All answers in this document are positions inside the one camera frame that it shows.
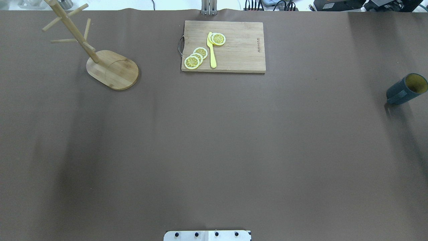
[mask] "metal bracket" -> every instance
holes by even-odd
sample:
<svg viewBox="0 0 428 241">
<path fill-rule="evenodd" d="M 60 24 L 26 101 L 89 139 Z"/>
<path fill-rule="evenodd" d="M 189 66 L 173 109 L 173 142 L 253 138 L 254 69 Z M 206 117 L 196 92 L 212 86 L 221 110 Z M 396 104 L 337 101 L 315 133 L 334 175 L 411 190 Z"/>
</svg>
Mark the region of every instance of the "metal bracket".
<svg viewBox="0 0 428 241">
<path fill-rule="evenodd" d="M 168 231 L 163 241 L 251 241 L 250 230 Z"/>
<path fill-rule="evenodd" d="M 202 0 L 202 15 L 217 15 L 217 0 Z"/>
</svg>

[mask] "yellow knife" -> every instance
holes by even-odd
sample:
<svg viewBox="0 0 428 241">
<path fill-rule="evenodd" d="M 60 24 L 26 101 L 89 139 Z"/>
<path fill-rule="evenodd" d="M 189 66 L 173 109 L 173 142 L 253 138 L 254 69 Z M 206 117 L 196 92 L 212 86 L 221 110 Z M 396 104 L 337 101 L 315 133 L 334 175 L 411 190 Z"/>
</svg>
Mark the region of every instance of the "yellow knife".
<svg viewBox="0 0 428 241">
<path fill-rule="evenodd" d="M 211 68 L 215 69 L 217 67 L 217 62 L 215 61 L 213 44 L 209 40 L 211 34 L 212 34 L 212 32 L 208 33 L 207 46 L 210 48 L 210 64 L 211 64 Z"/>
</svg>

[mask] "lemon slice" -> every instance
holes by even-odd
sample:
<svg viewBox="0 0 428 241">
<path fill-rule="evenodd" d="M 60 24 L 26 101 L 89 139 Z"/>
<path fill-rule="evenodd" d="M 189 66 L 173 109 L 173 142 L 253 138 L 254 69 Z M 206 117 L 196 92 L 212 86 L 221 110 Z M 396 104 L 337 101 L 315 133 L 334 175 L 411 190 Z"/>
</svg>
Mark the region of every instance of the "lemon slice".
<svg viewBox="0 0 428 241">
<path fill-rule="evenodd" d="M 212 33 L 210 42 L 214 45 L 223 45 L 226 42 L 226 37 L 222 33 Z"/>
<path fill-rule="evenodd" d="M 193 50 L 193 53 L 198 53 L 202 55 L 203 59 L 205 59 L 208 56 L 208 51 L 204 47 L 196 48 L 195 50 Z"/>
<path fill-rule="evenodd" d="M 198 57 L 198 59 L 199 59 L 199 65 L 202 64 L 202 61 L 204 61 L 204 57 L 200 53 L 193 53 L 190 56 L 196 56 L 196 57 Z"/>
<path fill-rule="evenodd" d="M 200 63 L 199 58 L 194 55 L 191 55 L 184 60 L 184 66 L 188 69 L 196 69 L 199 67 Z"/>
</svg>

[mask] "wooden cutting board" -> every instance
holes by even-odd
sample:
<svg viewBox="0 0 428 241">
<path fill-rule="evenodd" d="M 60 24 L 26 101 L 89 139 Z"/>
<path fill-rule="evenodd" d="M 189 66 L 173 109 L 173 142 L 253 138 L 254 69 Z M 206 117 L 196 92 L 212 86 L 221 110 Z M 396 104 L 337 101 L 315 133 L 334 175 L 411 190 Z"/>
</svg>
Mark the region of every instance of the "wooden cutting board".
<svg viewBox="0 0 428 241">
<path fill-rule="evenodd" d="M 207 46 L 209 32 L 222 33 L 226 42 L 214 46 L 217 61 L 215 69 L 210 66 L 210 49 Z M 208 56 L 197 69 L 187 69 L 184 59 L 197 47 L 208 50 Z M 194 72 L 235 72 L 265 73 L 265 39 L 263 23 L 258 22 L 220 22 L 186 21 L 184 24 L 184 50 L 181 60 L 182 71 Z"/>
</svg>

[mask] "knife handle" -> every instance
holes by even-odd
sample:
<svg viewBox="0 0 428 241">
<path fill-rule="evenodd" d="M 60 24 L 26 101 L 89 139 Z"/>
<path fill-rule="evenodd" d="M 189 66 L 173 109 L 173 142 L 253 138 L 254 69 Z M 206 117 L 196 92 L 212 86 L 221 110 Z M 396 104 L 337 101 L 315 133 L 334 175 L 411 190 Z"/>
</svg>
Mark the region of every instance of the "knife handle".
<svg viewBox="0 0 428 241">
<path fill-rule="evenodd" d="M 215 61 L 214 48 L 213 47 L 210 48 L 210 64 L 211 64 L 211 68 L 213 68 L 213 69 L 215 69 L 217 67 L 217 62 Z"/>
</svg>

